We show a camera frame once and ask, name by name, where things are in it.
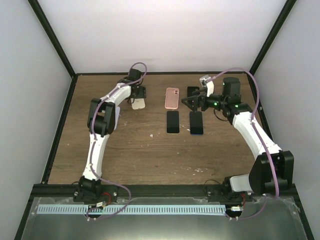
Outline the black phone case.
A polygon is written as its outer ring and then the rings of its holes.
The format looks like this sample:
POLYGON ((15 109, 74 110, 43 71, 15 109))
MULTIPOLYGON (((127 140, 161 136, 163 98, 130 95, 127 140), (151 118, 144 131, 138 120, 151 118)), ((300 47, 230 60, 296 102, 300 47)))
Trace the black phone case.
POLYGON ((198 91, 200 88, 198 86, 188 86, 187 87, 187 96, 193 96, 195 95, 195 91, 198 91))

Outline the pink phone case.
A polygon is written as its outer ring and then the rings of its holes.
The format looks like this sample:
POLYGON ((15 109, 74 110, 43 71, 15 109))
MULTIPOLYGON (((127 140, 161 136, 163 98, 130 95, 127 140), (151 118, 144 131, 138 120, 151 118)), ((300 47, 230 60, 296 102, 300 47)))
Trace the pink phone case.
POLYGON ((179 107, 179 89, 168 87, 165 93, 164 107, 168 110, 176 110, 179 107))

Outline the blue smartphone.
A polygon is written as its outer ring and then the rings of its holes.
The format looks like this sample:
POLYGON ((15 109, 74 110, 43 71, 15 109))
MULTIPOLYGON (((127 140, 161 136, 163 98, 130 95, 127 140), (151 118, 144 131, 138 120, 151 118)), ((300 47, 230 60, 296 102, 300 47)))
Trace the blue smartphone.
POLYGON ((189 113, 190 134, 202 136, 204 134, 203 115, 200 111, 191 111, 189 113))

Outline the white smartphone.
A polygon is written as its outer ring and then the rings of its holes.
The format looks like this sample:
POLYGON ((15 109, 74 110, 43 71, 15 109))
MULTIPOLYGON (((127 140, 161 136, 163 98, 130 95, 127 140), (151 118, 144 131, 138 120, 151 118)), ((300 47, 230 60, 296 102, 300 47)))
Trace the white smartphone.
POLYGON ((167 111, 166 113, 166 132, 168 134, 180 133, 180 115, 178 111, 167 111))

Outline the cream phone case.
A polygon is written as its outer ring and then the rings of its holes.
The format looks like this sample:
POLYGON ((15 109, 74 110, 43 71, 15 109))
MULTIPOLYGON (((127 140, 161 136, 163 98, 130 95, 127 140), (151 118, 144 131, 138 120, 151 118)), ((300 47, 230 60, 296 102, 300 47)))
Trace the cream phone case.
POLYGON ((133 110, 140 110, 146 107, 145 100, 143 98, 131 98, 130 102, 133 110))

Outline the lavender phone case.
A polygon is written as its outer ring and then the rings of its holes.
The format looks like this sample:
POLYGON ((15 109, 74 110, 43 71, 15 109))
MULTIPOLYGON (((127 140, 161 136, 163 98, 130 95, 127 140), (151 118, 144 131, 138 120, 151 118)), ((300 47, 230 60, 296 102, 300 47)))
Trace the lavender phone case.
POLYGON ((119 106, 117 106, 116 109, 115 109, 115 126, 114 126, 114 130, 117 129, 119 118, 120 118, 120 112, 121 112, 121 108, 119 106))

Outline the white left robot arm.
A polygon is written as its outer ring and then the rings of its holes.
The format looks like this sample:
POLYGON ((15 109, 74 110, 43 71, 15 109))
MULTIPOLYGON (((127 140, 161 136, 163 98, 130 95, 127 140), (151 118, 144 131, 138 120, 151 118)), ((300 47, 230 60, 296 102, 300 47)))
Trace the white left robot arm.
POLYGON ((120 79, 109 93, 90 102, 87 119, 89 150, 78 185, 91 202, 97 202, 102 196, 103 158, 107 141, 118 124, 117 109, 123 101, 133 99, 140 91, 145 93, 141 84, 146 73, 131 67, 128 75, 120 79))

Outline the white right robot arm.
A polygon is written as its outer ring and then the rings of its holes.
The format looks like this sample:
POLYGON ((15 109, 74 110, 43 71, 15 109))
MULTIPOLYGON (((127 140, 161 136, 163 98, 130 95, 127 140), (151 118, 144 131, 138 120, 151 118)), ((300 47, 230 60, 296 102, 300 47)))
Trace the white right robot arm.
POLYGON ((258 123, 250 106, 242 102, 241 83, 236 77, 225 77, 222 93, 214 93, 214 84, 208 75, 200 78, 202 88, 193 91, 181 102, 193 113, 212 108, 221 111, 227 121, 241 134, 255 158, 250 173, 226 177, 223 198, 236 200, 240 192, 273 194, 291 188, 294 156, 282 150, 258 123))

